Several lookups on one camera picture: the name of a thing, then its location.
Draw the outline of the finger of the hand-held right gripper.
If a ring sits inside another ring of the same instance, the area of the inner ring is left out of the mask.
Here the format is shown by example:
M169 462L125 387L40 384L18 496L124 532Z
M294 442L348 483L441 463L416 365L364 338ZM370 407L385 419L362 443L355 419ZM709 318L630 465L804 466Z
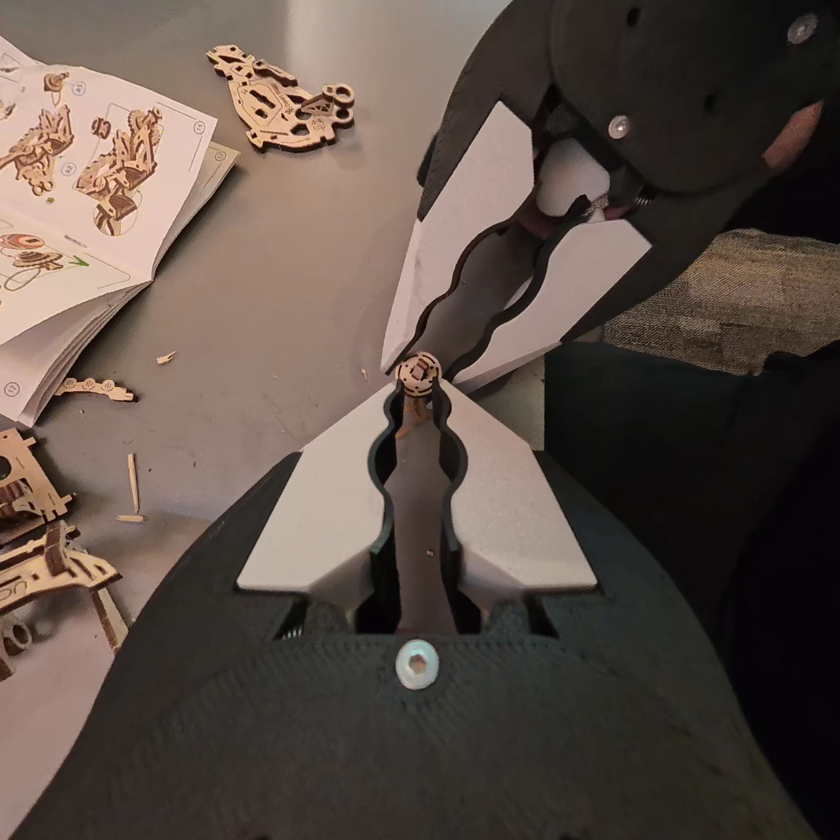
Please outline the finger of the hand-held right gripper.
M538 248L530 282L447 368L449 382L472 392L558 347L652 248L626 219L591 222L592 209L587 196L574 199Z
M384 374L407 355L432 310L457 288L469 253L513 218L533 188L530 127L498 101L425 217L414 223L385 329Z

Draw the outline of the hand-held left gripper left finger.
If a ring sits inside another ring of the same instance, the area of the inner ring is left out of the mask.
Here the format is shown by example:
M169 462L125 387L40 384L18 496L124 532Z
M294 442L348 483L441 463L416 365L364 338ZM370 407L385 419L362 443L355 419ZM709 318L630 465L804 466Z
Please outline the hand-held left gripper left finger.
M385 483L396 468L404 402L403 385L385 386L300 451L239 589L331 603L363 633L396 630L395 513Z

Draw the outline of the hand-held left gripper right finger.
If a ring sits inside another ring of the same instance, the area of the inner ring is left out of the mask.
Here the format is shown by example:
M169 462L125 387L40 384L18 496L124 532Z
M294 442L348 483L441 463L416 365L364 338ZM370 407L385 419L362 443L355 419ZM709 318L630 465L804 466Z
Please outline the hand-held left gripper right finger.
M433 384L443 498L440 571L460 634L507 602L595 592L542 463L522 437L448 382Z

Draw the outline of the wooden wheel axle assembly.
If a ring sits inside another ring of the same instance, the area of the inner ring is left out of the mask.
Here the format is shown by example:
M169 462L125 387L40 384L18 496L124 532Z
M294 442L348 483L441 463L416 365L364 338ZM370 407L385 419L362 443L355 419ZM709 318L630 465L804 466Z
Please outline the wooden wheel axle assembly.
M395 434L399 439L431 417L434 383L443 376L438 360L428 352L412 354L395 368L395 380L402 386L403 424Z

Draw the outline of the white instruction booklet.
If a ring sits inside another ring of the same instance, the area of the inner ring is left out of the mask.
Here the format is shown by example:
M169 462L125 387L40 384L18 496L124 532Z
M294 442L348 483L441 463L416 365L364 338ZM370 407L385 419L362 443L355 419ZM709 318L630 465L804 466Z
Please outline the white instruction booklet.
M217 121L2 39L1 412L36 423L100 330L154 280L238 152Z

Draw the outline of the person's right hand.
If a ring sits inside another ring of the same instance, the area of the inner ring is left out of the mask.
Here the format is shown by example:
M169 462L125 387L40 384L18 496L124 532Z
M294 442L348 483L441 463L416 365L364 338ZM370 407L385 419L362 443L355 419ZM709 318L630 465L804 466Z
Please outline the person's right hand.
M817 101L791 115L772 144L763 153L763 162L774 170L786 170L802 155L821 121L824 101Z

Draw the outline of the thin wooden sliver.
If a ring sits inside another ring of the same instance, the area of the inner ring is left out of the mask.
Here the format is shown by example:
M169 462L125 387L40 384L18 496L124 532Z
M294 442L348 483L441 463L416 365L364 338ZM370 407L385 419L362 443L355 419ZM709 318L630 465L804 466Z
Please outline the thin wooden sliver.
M127 467L133 511L128 514L119 514L117 516L117 521L126 524L141 524L143 522L147 522L148 517L145 516L141 511L139 474L137 467L137 458L135 453L127 454Z

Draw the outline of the wooden chassis assembly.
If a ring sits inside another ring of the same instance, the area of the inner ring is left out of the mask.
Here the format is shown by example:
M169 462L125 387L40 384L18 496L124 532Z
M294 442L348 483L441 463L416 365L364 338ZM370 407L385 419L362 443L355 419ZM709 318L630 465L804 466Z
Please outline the wooden chassis assembly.
M296 153L315 150L334 144L337 131L354 124L355 93L348 85L326 85L310 93L287 71L236 45L216 46L206 57L226 80L246 137L258 151L269 146Z

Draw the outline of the toothed wooden strip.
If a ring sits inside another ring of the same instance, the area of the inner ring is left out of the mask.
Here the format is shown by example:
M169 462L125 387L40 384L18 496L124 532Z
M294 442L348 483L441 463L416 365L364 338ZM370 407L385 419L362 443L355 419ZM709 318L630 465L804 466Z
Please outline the toothed wooden strip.
M93 394L106 396L109 400L119 403L133 403L137 400L136 395L129 389L118 385L114 380L106 379L97 381L91 377L78 380L75 377L67 377L56 388L54 396L72 394Z

